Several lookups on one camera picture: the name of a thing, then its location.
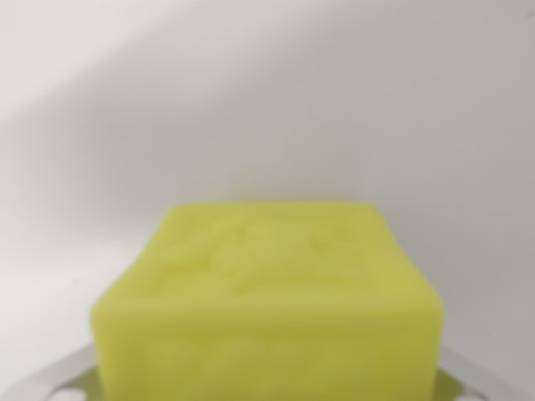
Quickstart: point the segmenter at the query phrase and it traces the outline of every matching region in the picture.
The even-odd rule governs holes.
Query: white soap dish
[[[0,401],[104,401],[88,345],[15,383]],[[432,401],[535,401],[447,347]]]

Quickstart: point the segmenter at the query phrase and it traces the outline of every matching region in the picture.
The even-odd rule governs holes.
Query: soap dish hole
[[[47,401],[87,401],[87,394],[79,388],[61,388],[53,392]]]

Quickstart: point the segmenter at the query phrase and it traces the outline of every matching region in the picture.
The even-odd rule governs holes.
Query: soap bar
[[[92,311],[107,401],[428,401],[442,319],[360,203],[178,206]]]

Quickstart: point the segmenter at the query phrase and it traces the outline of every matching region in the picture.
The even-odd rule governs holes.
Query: soap top surface
[[[438,301],[380,213],[350,202],[177,206],[107,298],[183,307]]]

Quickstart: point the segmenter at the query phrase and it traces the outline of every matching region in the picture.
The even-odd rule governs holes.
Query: white background
[[[183,201],[377,204],[535,394],[535,2],[0,2],[0,391]]]

